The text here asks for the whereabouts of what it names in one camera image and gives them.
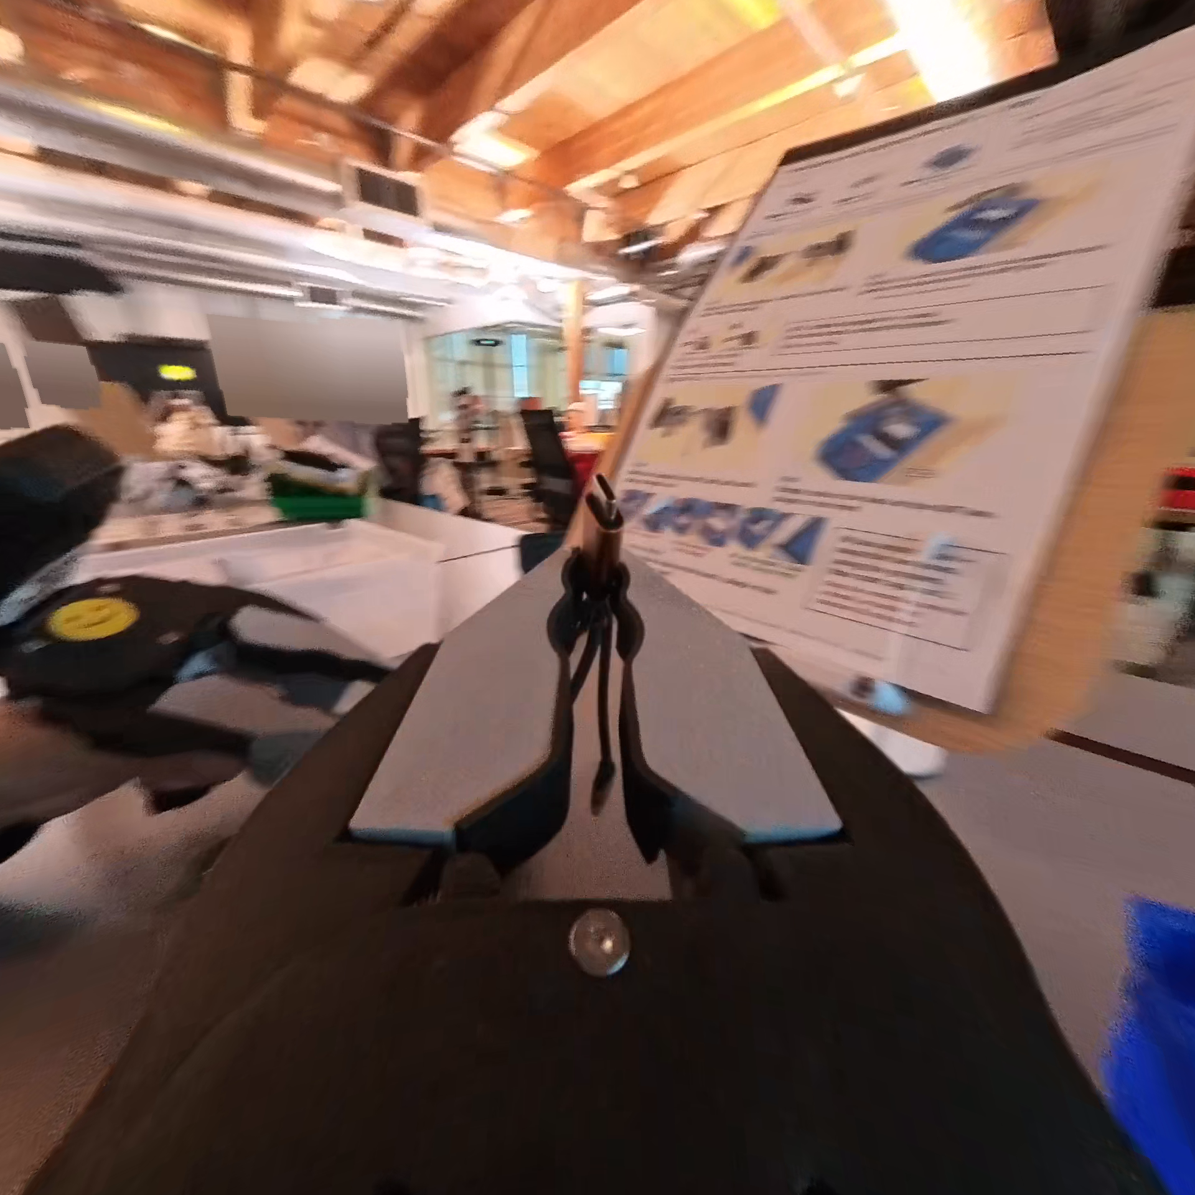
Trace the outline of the person's left hand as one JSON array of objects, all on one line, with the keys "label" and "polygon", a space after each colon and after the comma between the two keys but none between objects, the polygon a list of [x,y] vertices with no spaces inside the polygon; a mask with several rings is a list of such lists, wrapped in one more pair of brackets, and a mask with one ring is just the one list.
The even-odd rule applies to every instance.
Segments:
[{"label": "person's left hand", "polygon": [[209,791],[244,768],[239,758],[209,751],[165,757],[103,751],[20,706],[2,707],[3,834],[37,832],[126,784],[172,798]]}]

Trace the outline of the black office chair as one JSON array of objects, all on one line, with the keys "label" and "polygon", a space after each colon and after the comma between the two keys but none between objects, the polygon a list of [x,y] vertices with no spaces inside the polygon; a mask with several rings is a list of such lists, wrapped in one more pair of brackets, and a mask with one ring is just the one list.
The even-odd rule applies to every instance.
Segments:
[{"label": "black office chair", "polygon": [[554,531],[567,531],[581,502],[582,487],[565,451],[554,413],[522,408],[520,420],[528,441],[534,494]]}]

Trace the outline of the white stand base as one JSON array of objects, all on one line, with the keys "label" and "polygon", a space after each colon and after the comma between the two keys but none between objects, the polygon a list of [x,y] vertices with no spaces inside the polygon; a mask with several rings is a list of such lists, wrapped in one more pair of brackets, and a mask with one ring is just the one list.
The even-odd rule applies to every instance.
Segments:
[{"label": "white stand base", "polygon": [[[914,707],[904,689],[874,677],[852,679],[844,693],[850,704],[888,718],[901,720]],[[945,771],[948,753],[944,748],[862,717],[858,711],[841,708],[841,714],[911,780],[931,781]]]}]

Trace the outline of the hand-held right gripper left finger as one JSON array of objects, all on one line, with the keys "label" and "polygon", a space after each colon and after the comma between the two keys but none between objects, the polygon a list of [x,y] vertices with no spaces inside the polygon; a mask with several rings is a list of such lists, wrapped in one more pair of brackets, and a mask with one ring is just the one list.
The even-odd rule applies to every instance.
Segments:
[{"label": "hand-held right gripper left finger", "polygon": [[349,839],[515,872],[564,828],[575,598],[558,549],[438,646],[349,821]]}]

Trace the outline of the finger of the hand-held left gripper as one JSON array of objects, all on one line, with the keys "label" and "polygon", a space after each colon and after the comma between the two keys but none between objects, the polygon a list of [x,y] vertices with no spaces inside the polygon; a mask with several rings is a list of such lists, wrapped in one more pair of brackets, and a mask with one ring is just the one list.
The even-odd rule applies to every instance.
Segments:
[{"label": "finger of the hand-held left gripper", "polygon": [[175,686],[170,717],[229,733],[256,781],[278,781],[373,686]]},{"label": "finger of the hand-held left gripper", "polygon": [[229,619],[229,643],[242,666],[279,676],[328,677],[342,683],[380,683],[393,669],[322,640],[326,627],[278,610],[238,610]]}]

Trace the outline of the green storage bin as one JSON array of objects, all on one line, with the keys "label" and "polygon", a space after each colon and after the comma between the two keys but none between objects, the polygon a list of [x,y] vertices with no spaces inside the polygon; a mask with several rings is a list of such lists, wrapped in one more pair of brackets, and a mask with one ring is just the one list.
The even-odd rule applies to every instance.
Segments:
[{"label": "green storage bin", "polygon": [[365,518],[369,474],[275,469],[265,485],[278,518],[296,524],[339,524]]}]

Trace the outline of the ceiling air vent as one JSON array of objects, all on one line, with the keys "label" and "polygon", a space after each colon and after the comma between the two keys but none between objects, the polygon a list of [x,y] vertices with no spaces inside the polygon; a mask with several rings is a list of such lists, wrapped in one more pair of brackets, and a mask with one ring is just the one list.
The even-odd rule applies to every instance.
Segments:
[{"label": "ceiling air vent", "polygon": [[419,176],[382,169],[357,159],[340,164],[342,203],[346,209],[363,209],[406,219],[423,219],[424,202]]}]

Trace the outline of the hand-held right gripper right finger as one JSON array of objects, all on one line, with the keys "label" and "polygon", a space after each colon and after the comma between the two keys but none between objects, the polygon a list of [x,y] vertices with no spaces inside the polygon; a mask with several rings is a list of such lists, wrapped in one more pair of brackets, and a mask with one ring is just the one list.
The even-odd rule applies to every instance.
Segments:
[{"label": "hand-held right gripper right finger", "polygon": [[618,613],[623,808],[648,862],[793,846],[843,819],[751,646],[635,555]]}]

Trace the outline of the thin black cable orange plugs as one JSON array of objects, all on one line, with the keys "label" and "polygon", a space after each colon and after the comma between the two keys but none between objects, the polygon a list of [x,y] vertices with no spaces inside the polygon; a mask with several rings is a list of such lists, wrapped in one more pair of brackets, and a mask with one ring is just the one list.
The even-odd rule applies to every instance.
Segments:
[{"label": "thin black cable orange plugs", "polygon": [[596,733],[599,763],[591,785],[589,808],[601,815],[618,775],[612,726],[612,670],[618,630],[623,613],[626,573],[622,561],[623,514],[613,485],[596,472],[578,511],[579,546],[574,551],[571,580],[572,626],[584,639],[571,673],[571,700],[575,704],[591,674],[596,681]]}]

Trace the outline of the blue plastic storage bin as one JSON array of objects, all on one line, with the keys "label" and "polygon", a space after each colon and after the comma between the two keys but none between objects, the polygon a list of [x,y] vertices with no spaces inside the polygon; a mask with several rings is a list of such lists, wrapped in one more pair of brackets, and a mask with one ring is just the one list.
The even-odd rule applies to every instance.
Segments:
[{"label": "blue plastic storage bin", "polygon": [[1133,896],[1128,967],[1104,1068],[1116,1113],[1137,1131],[1192,1142],[1194,912]]}]

